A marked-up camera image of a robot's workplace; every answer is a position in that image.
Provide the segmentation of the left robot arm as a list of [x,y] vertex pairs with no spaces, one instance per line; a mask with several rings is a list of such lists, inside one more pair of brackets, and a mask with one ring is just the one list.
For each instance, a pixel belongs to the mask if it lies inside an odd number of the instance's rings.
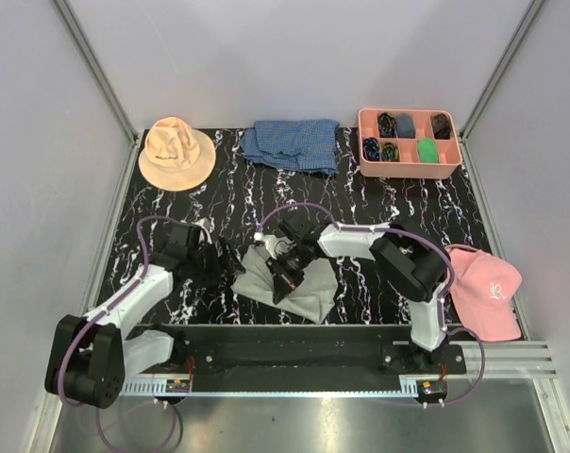
[[131,331],[181,282],[211,288],[243,273],[229,243],[211,238],[208,220],[163,220],[171,226],[166,243],[150,250],[139,239],[142,267],[134,277],[103,304],[58,322],[44,388],[63,403],[106,409],[126,382],[147,369],[179,372],[187,360],[182,335],[170,327],[151,327],[136,337]]

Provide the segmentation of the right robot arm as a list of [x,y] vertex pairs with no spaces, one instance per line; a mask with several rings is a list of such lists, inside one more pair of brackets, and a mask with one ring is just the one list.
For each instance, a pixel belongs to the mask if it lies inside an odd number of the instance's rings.
[[273,283],[272,301],[280,303],[308,279],[308,267],[319,259],[348,257],[373,261],[379,272],[407,300],[411,315],[410,345],[386,360],[401,371],[432,374],[445,362],[447,327],[444,302],[452,264],[444,249],[409,223],[387,226],[313,224],[282,221],[279,237],[258,231],[255,245]]

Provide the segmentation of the grey cloth napkin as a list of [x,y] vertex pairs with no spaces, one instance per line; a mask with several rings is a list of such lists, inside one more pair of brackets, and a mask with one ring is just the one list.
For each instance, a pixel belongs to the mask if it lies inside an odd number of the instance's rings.
[[327,259],[314,260],[304,270],[302,284],[278,304],[273,301],[275,286],[264,259],[253,245],[243,255],[244,274],[236,277],[233,293],[261,304],[301,316],[314,324],[321,324],[335,306],[338,279]]

